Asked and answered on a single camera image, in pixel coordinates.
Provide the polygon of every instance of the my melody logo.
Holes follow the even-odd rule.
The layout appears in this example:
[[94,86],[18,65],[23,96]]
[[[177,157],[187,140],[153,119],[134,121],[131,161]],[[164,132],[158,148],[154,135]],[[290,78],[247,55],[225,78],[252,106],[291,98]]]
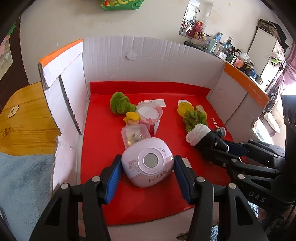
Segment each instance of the my melody logo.
[[162,178],[163,176],[167,175],[170,172],[170,169],[167,170],[163,170],[162,173],[158,174],[157,176],[155,176],[154,178],[149,178],[149,182],[152,183],[153,181],[156,181],[159,178]]

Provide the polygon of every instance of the orange tape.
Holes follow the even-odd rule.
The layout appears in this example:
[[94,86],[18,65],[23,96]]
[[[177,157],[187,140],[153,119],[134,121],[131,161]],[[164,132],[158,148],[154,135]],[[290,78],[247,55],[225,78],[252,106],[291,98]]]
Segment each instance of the orange tape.
[[268,96],[243,72],[229,63],[225,63],[224,72],[234,78],[264,108],[269,102]]
[[61,47],[60,49],[52,52],[51,54],[45,56],[44,58],[42,58],[39,63],[41,63],[42,67],[44,68],[49,62],[51,62],[52,60],[54,60],[57,56],[59,56],[60,54],[64,53],[66,50],[68,50],[69,48],[75,46],[76,44],[79,44],[82,42],[82,39],[76,40],[64,47]]

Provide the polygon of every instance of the wooden table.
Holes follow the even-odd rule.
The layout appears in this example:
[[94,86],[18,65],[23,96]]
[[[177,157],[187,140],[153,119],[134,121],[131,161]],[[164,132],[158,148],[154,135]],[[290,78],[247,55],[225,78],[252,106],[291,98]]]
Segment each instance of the wooden table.
[[[12,107],[16,114],[8,118]],[[60,132],[51,118],[41,82],[16,91],[0,113],[0,151],[9,155],[54,154]]]

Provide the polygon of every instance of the white cloth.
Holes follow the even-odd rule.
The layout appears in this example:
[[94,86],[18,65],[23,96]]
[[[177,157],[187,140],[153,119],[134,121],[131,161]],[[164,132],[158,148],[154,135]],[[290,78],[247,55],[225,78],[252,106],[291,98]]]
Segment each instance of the white cloth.
[[196,146],[202,138],[206,136],[211,131],[211,129],[203,124],[197,124],[192,131],[189,131],[186,136],[186,141],[191,146]]

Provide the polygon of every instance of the red felt mat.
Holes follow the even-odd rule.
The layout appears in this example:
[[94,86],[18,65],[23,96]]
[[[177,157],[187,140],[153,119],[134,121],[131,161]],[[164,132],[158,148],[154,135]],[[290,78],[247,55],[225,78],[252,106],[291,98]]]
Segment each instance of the red felt mat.
[[[197,175],[212,183],[226,185],[230,179],[226,170],[205,161],[186,140],[185,124],[177,113],[177,103],[188,100],[193,106],[200,104],[208,116],[210,129],[224,126],[216,111],[206,99],[209,89],[171,82],[106,81],[91,83],[91,97],[86,118],[81,159],[81,183],[111,165],[116,154],[125,151],[121,129],[124,116],[110,110],[110,98],[116,91],[126,94],[131,103],[164,99],[163,116],[155,137],[162,139],[173,155],[187,157]],[[228,133],[227,140],[232,141]],[[108,225],[146,222],[179,213],[190,206],[183,200],[175,174],[149,188],[134,186],[124,171],[115,198],[103,206]]]

